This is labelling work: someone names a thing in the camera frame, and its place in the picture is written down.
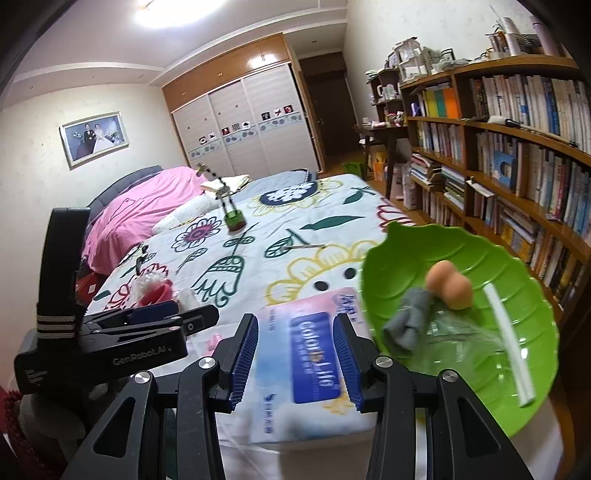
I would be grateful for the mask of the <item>white paper towel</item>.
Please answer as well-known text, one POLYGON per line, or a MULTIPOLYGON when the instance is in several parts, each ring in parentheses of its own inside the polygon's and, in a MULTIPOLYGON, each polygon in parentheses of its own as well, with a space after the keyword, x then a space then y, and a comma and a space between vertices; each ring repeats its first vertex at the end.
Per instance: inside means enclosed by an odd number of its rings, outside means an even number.
POLYGON ((497 328, 507 352, 517 388, 519 406, 529 406, 536 400, 536 390, 530 369, 526 360, 522 357, 521 347, 517 334, 514 331, 512 320, 509 317, 495 285, 493 283, 487 283, 484 285, 483 291, 493 311, 497 328))

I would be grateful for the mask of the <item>framed wedding photo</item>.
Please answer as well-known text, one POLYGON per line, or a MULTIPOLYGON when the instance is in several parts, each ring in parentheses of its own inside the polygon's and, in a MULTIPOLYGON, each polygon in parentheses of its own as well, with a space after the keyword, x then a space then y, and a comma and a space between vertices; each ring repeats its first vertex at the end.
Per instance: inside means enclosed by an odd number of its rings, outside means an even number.
POLYGON ((129 145, 119 111, 63 124, 59 133, 70 169, 129 145))

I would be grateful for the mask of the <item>wooden bookshelf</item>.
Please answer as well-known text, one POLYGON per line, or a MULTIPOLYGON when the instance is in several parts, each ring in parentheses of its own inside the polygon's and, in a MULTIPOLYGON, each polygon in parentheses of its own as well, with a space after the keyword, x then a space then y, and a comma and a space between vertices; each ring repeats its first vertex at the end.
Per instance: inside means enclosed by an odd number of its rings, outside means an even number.
POLYGON ((590 288, 590 85, 565 56, 490 51, 429 65, 416 41, 367 73, 375 120, 407 127, 390 199, 518 257, 560 325, 590 288))

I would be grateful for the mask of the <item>white pillow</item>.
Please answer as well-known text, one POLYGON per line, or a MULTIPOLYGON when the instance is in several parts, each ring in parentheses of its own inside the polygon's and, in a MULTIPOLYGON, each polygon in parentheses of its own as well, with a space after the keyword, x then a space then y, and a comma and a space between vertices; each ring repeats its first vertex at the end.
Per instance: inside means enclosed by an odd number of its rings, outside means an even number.
POLYGON ((207 194, 195 196, 159 220, 151 229, 153 235, 192 222, 218 207, 218 201, 207 194))

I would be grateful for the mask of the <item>dark wooden door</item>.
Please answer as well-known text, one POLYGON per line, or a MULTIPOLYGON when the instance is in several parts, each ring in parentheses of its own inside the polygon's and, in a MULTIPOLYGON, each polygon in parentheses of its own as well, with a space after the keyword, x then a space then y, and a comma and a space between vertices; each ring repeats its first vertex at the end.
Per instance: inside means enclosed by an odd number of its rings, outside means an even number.
POLYGON ((356 114, 346 83, 346 62, 342 52, 318 55, 301 60, 322 135, 322 145, 329 158, 353 151, 359 136, 353 129, 356 114))

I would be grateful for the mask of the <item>grey felt cloth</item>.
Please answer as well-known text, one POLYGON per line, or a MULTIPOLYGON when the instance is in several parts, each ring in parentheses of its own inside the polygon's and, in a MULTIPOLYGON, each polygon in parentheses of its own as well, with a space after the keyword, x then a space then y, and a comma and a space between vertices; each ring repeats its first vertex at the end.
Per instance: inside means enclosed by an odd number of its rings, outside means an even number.
POLYGON ((393 354, 410 354, 426 333, 434 295, 424 288, 408 289, 394 316, 382 328, 385 345, 393 354))

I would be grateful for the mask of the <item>clear barcode plastic bag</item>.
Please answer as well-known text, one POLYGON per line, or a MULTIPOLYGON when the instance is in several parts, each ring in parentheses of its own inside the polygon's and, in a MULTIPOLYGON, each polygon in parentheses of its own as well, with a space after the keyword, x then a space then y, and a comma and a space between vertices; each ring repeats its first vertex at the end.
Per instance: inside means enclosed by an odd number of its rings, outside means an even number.
POLYGON ((504 353, 498 334, 437 303, 410 366, 430 375, 453 369, 468 380, 477 378, 486 364, 504 353))

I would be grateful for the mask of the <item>cotton swabs plastic bag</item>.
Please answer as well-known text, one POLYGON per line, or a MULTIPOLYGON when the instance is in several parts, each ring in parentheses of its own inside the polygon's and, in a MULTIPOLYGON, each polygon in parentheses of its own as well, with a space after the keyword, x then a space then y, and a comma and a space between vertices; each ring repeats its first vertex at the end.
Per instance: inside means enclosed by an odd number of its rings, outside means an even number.
POLYGON ((134 279, 130 287, 131 303, 137 304, 141 298, 164 283, 167 277, 161 272, 148 272, 134 279))

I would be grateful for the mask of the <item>orange makeup sponge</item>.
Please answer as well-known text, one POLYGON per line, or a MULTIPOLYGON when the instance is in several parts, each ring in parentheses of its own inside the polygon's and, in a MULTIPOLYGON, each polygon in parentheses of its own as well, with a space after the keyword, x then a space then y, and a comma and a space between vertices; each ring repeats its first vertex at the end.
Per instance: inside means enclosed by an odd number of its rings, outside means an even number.
POLYGON ((472 282, 449 260, 434 264, 425 277, 425 288, 442 300, 451 310, 464 310, 472 306, 472 282))

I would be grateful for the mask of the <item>wooden cotton swab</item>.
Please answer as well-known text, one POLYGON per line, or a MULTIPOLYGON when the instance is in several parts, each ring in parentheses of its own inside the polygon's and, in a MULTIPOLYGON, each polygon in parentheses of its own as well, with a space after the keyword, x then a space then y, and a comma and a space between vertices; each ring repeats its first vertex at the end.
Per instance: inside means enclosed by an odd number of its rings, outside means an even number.
POLYGON ((301 250, 301 249, 324 249, 327 247, 328 247, 328 245, 326 245, 326 244, 301 244, 301 245, 287 245, 287 246, 284 246, 283 249, 290 251, 290 250, 301 250))

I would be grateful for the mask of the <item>red box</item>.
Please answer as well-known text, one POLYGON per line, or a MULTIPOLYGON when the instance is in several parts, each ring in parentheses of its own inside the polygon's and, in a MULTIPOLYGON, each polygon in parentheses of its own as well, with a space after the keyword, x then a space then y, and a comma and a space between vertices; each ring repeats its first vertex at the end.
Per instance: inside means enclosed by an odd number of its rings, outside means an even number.
POLYGON ((84 306, 88 306, 106 279, 106 276, 96 274, 95 272, 91 272, 77 279, 75 286, 77 301, 84 306))

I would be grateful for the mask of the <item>dark bed headboard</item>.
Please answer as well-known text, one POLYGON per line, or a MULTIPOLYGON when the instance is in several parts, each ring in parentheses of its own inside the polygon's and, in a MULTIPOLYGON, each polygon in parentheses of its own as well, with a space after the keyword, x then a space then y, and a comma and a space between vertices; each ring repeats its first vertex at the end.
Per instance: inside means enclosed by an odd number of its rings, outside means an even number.
POLYGON ((163 168, 159 165, 145 167, 116 180, 88 204, 88 208, 90 209, 88 225, 93 225, 103 210, 117 196, 126 192, 130 188, 151 179, 152 177, 159 174, 162 170, 163 168))

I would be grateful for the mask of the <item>green stool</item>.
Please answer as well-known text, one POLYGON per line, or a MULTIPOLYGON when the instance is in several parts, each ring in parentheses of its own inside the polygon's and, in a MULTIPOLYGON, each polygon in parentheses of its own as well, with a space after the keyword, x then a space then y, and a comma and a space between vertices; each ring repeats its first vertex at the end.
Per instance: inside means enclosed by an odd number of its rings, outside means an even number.
POLYGON ((343 162, 342 169, 346 174, 353 174, 361 179, 366 178, 366 164, 363 161, 343 162))

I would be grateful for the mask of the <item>pink foam tube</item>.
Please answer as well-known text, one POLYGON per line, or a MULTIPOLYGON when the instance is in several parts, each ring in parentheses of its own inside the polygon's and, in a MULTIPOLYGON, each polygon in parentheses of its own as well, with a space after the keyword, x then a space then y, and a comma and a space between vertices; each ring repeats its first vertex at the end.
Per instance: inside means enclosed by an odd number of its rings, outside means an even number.
POLYGON ((146 307, 155 305, 162 302, 171 301, 173 299, 172 283, 168 280, 158 284, 157 286, 151 286, 147 292, 144 293, 138 300, 138 307, 146 307))

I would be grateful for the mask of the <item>wooden desk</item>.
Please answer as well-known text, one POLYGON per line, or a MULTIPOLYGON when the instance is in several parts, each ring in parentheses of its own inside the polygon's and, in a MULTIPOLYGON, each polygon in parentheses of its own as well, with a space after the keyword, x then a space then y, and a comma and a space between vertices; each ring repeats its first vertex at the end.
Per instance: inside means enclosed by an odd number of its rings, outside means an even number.
POLYGON ((397 144, 400 139, 408 139, 407 127, 378 127, 370 128, 363 125, 355 125, 353 129, 363 139, 363 173, 368 173, 370 146, 382 144, 387 149, 387 176, 385 196, 390 198, 394 185, 394 167, 397 164, 404 164, 405 157, 397 151, 397 144))

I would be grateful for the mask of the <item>tissue pack blue label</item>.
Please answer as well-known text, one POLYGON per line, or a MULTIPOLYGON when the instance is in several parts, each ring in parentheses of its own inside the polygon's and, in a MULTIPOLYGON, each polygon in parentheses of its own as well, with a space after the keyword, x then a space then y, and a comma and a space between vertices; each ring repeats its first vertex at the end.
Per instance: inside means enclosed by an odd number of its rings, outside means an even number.
POLYGON ((356 334, 370 332, 351 287, 263 308, 256 365, 246 399, 252 405, 250 440, 280 448, 307 441, 338 442, 369 435, 373 414, 349 401, 332 339, 335 317, 348 315, 356 334))

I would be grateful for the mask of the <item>floral bed sheet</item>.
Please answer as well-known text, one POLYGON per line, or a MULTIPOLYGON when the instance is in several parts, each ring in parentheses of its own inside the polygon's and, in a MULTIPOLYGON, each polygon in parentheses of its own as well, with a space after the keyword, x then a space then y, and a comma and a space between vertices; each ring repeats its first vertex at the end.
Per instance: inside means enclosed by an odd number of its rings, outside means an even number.
MULTIPOLYGON (((181 290, 190 288, 202 305, 218 309, 218 323, 189 338, 189 358, 204 354, 215 333, 231 334, 246 313, 351 287, 362 305, 361 274, 370 249, 387 237, 392 222, 416 226, 359 177, 338 175, 239 203, 242 232, 228 233, 212 211, 148 239, 146 272, 161 272, 181 290), (324 249, 284 250, 287 245, 326 244, 324 249)), ((230 479, 362 479, 369 435, 338 442, 307 441, 271 448, 250 440, 252 405, 218 419, 221 455, 230 479)), ((511 440, 537 479, 556 476, 563 442, 548 396, 529 423, 511 440)))

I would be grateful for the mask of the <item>striped giraffe toy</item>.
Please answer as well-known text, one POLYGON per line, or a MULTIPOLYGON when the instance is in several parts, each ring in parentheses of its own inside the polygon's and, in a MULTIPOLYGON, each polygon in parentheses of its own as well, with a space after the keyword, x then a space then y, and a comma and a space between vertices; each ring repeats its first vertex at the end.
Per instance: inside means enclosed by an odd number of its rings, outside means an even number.
POLYGON ((224 213, 223 221, 230 233, 242 230, 246 225, 245 215, 242 214, 241 210, 236 208, 235 202, 233 202, 231 197, 231 190, 224 179, 204 163, 197 164, 197 176, 208 176, 221 182, 221 187, 215 191, 215 197, 221 202, 221 208, 224 213))

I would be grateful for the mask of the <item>white sliding wardrobe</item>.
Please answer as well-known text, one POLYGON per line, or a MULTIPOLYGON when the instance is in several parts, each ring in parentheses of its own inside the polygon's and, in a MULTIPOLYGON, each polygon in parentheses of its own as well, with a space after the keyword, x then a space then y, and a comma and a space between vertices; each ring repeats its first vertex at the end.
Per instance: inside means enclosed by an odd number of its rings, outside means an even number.
POLYGON ((281 34, 226 51, 162 92, 191 167, 253 179, 325 167, 304 74, 281 34))

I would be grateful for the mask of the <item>pink flower sponge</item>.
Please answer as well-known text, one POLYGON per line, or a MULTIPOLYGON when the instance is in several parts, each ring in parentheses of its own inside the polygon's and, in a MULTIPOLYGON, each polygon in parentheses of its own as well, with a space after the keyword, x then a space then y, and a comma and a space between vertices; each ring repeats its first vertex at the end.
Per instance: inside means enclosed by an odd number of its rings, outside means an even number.
POLYGON ((221 343, 222 339, 223 339, 223 337, 218 333, 215 333, 214 335, 211 336, 211 338, 209 338, 209 340, 207 341, 207 345, 206 345, 207 356, 211 356, 213 354, 217 345, 219 343, 221 343))

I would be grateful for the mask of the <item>pink blanket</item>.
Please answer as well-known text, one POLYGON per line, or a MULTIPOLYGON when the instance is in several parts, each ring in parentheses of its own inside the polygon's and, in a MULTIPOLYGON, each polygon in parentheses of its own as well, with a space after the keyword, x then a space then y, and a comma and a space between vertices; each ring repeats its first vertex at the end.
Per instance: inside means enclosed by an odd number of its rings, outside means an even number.
POLYGON ((165 216, 204 193, 205 178, 181 166, 163 170, 115 197, 94 221, 82 253, 90 270, 108 276, 127 252, 152 236, 165 216))

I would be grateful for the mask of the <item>green leaf tray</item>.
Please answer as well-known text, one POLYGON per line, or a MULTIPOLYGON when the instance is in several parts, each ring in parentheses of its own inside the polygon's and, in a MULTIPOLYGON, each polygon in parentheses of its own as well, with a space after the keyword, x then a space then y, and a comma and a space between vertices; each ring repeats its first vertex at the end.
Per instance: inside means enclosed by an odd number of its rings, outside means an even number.
POLYGON ((361 295, 382 352, 419 373, 458 371, 508 436, 522 430, 548 396, 558 371, 554 311, 525 264, 503 247, 459 227, 392 222, 386 239, 363 261, 361 295), (442 260, 471 281, 473 303, 453 312, 435 301, 418 347, 405 352, 384 338, 383 329, 407 291, 423 287, 428 270, 442 260), (510 358, 483 292, 487 284, 496 288, 528 365, 535 398, 527 405, 520 403, 510 358))

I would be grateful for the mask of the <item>folded cream towel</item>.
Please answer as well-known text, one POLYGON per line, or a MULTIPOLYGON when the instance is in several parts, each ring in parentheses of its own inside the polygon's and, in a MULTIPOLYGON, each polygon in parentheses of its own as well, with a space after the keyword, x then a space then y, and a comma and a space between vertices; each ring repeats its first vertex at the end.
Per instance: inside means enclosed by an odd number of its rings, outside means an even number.
POLYGON ((231 193, 242 190, 246 185, 252 182, 249 175, 238 175, 232 177, 215 178, 214 180, 204 181, 201 188, 207 192, 216 193, 219 190, 228 187, 231 193))

